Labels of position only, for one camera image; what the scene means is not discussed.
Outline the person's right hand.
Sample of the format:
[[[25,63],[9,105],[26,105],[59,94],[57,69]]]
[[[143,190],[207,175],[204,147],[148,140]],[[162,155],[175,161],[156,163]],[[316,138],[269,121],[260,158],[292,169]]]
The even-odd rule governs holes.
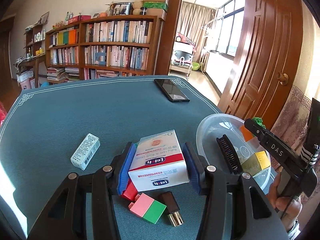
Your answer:
[[[278,209],[283,212],[281,219],[286,231],[290,231],[296,223],[297,217],[302,210],[302,204],[300,198],[298,200],[291,200],[290,197],[279,197],[278,196],[278,185],[280,183],[281,174],[277,174],[274,182],[270,185],[267,199],[274,209]]]

